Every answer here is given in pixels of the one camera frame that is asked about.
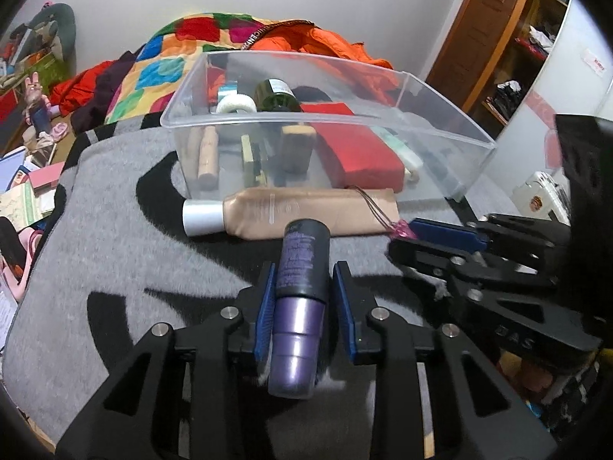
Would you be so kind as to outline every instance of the silver cap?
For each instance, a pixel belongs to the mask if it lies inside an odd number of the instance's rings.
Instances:
[[[192,200],[183,203],[183,228],[188,237],[223,232],[224,203],[220,200]]]

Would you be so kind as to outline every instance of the purple and black bottle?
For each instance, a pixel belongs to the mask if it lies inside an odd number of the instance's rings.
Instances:
[[[329,289],[330,230],[314,219],[285,228],[277,273],[269,393],[313,395]]]

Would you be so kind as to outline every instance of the brown door panel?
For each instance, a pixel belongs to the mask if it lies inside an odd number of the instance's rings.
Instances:
[[[458,107],[491,57],[517,0],[470,0],[428,83]]]

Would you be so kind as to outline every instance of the white container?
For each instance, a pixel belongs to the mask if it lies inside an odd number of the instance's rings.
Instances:
[[[256,85],[270,78],[287,83],[301,104],[308,104],[314,93],[325,94],[331,102],[346,104],[354,115],[215,113],[220,85],[236,81],[238,93],[253,97]],[[304,86],[319,92],[301,88]],[[348,139],[360,144],[367,128],[375,134],[374,142],[372,137],[364,138],[368,139],[367,146],[379,143],[391,147],[397,156],[387,150],[387,157],[397,157],[404,166],[411,161],[416,161],[416,166],[421,164],[419,174],[407,171],[404,182],[396,188],[399,203],[444,197],[460,200],[496,147],[468,116],[412,74],[300,53],[203,53],[170,100],[161,124],[174,130],[179,162],[192,199],[221,200],[253,184],[251,175],[243,173],[242,135],[249,135],[249,140],[267,154],[261,162],[265,181],[256,184],[330,188],[339,186],[338,175],[330,173],[334,163],[329,160],[329,151],[322,150],[321,133],[332,129],[342,129],[338,132],[344,133],[347,125],[352,125],[355,136]],[[275,145],[280,128],[295,124],[311,125],[318,132],[308,170],[301,175],[286,173],[279,167],[280,154]],[[198,184],[197,178],[200,141],[208,125],[214,125],[219,136],[220,172],[214,189]],[[388,136],[381,128],[387,130]],[[367,180],[375,182],[369,185],[371,188],[390,186],[385,178]]]

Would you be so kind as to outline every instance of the gray blanket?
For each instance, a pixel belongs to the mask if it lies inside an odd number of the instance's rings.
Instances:
[[[172,133],[154,127],[157,119],[133,118],[78,137],[8,337],[8,393],[55,441],[155,322],[197,324],[254,283],[263,261],[278,260],[278,240],[185,236],[185,182]],[[483,176],[467,198],[477,216],[517,213]],[[444,200],[405,205],[401,215],[459,224]],[[422,324],[418,297],[385,258],[387,241],[334,238],[330,265],[347,260],[381,306]],[[374,390],[374,369],[351,367],[339,346],[314,398],[270,407],[263,434],[280,459],[368,458]],[[266,409],[266,393],[258,395]]]

